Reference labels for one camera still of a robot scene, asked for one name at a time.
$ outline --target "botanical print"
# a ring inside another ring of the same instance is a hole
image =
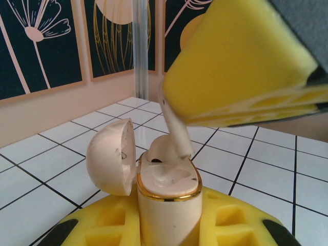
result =
[[[131,0],[84,0],[92,78],[133,69]],[[155,0],[148,4],[148,60],[155,70]]]
[[[24,94],[82,80],[70,1],[1,1],[0,27]],[[2,69],[0,99],[10,97],[7,77]]]
[[[191,38],[212,0],[166,0],[164,71]]]

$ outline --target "gold trim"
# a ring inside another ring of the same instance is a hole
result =
[[[143,156],[143,154],[139,158],[139,161],[138,161],[139,165],[141,165],[142,156]],[[156,200],[156,201],[171,201],[171,202],[172,201],[186,201],[186,200],[190,200],[190,199],[198,196],[201,193],[203,184],[202,184],[201,177],[200,177],[196,167],[194,166],[194,164],[192,163],[192,161],[190,159],[189,159],[189,161],[190,161],[191,165],[193,165],[193,167],[197,173],[197,177],[198,177],[198,186],[195,191],[190,192],[184,196],[176,196],[176,197],[157,195],[157,194],[151,193],[150,191],[148,191],[145,188],[145,186],[143,185],[142,180],[141,180],[141,174],[138,173],[137,174],[137,184],[138,184],[138,189],[139,189],[140,193],[148,199],[152,199],[152,200]]]

